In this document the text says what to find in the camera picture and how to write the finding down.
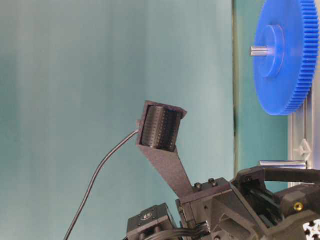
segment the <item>metal shaft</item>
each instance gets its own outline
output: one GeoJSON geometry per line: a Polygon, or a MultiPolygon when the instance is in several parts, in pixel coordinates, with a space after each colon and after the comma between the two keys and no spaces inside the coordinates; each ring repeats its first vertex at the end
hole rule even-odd
{"type": "Polygon", "coordinates": [[[288,169],[307,169],[305,161],[260,161],[260,166],[288,169]]]}
{"type": "Polygon", "coordinates": [[[250,56],[252,57],[264,57],[268,55],[268,48],[266,46],[251,46],[250,56]]]}

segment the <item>teal wall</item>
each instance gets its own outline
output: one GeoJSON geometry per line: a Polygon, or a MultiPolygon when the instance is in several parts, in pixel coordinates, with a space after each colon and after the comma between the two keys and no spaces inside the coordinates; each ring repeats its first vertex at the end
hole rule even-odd
{"type": "MultiPolygon", "coordinates": [[[[96,166],[145,99],[189,111],[191,182],[234,171],[231,1],[3,0],[0,239],[62,239],[96,166]]],[[[129,142],[101,171],[70,239],[122,239],[175,195],[129,142]]]]}
{"type": "MultiPolygon", "coordinates": [[[[265,0],[233,0],[235,151],[238,170],[258,161],[288,159],[288,118],[270,116],[261,108],[253,79],[253,46],[259,15],[265,0]]],[[[269,185],[271,190],[286,183],[269,185]]]]}

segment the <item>gear teeth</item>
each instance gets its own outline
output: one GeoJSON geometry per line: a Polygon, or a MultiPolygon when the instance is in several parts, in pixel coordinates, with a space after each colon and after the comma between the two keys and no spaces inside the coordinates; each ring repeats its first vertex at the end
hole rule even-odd
{"type": "Polygon", "coordinates": [[[300,0],[303,18],[304,46],[299,79],[284,111],[280,115],[295,112],[304,103],[312,87],[319,53],[319,16],[315,0],[300,0]]]}

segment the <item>blue gear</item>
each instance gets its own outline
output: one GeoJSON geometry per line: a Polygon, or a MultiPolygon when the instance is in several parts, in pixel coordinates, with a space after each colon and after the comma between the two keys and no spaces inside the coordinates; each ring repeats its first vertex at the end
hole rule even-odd
{"type": "Polygon", "coordinates": [[[253,59],[255,89],[270,115],[289,115],[307,97],[317,66],[319,24],[314,0],[267,0],[254,45],[267,56],[253,59]]]}

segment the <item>metal rod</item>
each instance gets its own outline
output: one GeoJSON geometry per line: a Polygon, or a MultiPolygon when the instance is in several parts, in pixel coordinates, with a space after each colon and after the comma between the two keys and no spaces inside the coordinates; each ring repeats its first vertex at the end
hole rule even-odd
{"type": "Polygon", "coordinates": [[[268,48],[266,46],[251,46],[250,56],[252,57],[265,57],[268,55],[268,48]]]}
{"type": "Polygon", "coordinates": [[[259,161],[260,166],[288,169],[307,169],[305,161],[259,161]]]}
{"type": "Polygon", "coordinates": [[[139,132],[139,130],[135,130],[133,131],[132,133],[130,133],[125,139],[123,139],[117,146],[114,147],[114,149],[112,149],[105,157],[104,159],[100,162],[100,164],[98,165],[98,167],[96,168],[92,178],[91,178],[91,181],[90,181],[90,184],[88,186],[88,189],[83,197],[83,200],[80,204],[80,207],[78,209],[78,211],[76,212],[73,220],[72,220],[72,223],[68,229],[68,231],[66,232],[65,234],[65,237],[64,237],[64,240],[68,240],[68,238],[70,237],[70,234],[72,232],[72,230],[74,229],[74,226],[76,225],[76,222],[82,212],[82,210],[84,209],[84,206],[88,200],[88,197],[90,195],[90,192],[92,190],[92,187],[94,186],[95,184],[95,181],[96,181],[96,178],[100,172],[100,170],[102,169],[102,167],[105,165],[105,163],[108,161],[108,159],[119,149],[121,148],[126,142],[129,141],[129,139],[131,139],[134,135],[136,135],[137,133],[139,132]]]}

